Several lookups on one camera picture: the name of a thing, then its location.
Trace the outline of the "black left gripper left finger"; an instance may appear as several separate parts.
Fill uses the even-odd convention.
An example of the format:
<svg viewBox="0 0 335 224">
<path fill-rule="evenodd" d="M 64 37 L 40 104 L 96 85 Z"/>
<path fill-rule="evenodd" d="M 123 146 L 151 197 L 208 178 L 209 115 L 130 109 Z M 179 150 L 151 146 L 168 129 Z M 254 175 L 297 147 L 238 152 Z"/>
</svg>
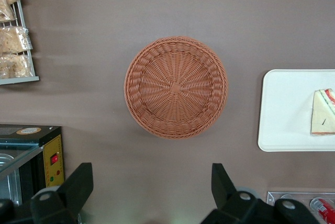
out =
<svg viewBox="0 0 335 224">
<path fill-rule="evenodd" d="M 34 223 L 77 223 L 94 188 L 91 163 L 82 163 L 56 190 L 42 190 L 30 202 Z"/>
</svg>

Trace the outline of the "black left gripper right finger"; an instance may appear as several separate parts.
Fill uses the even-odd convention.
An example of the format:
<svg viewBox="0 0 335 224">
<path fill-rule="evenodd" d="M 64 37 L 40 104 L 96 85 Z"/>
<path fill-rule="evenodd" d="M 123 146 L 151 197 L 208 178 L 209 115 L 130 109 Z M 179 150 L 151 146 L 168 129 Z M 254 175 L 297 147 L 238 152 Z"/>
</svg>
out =
<svg viewBox="0 0 335 224">
<path fill-rule="evenodd" d="M 273 208 L 252 193 L 238 191 L 220 163 L 211 169 L 211 192 L 216 204 L 202 223 L 274 223 Z"/>
</svg>

